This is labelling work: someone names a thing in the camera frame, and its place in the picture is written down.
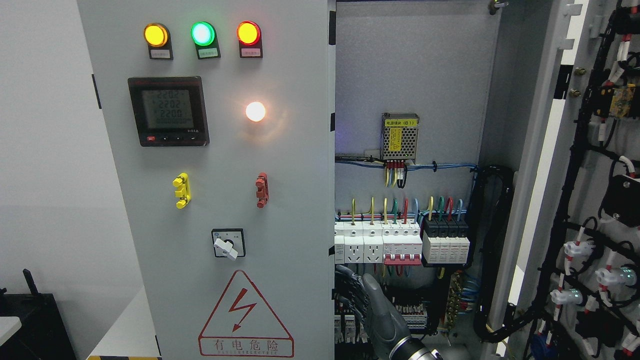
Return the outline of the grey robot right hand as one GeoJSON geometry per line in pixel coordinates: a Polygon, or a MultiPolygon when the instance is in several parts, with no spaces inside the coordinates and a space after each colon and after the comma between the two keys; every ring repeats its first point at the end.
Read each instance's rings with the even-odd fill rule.
{"type": "Polygon", "coordinates": [[[337,299],[362,323],[379,359],[416,360],[423,355],[422,342],[412,339],[404,317],[374,276],[360,276],[340,264],[334,267],[334,275],[337,299]]]}

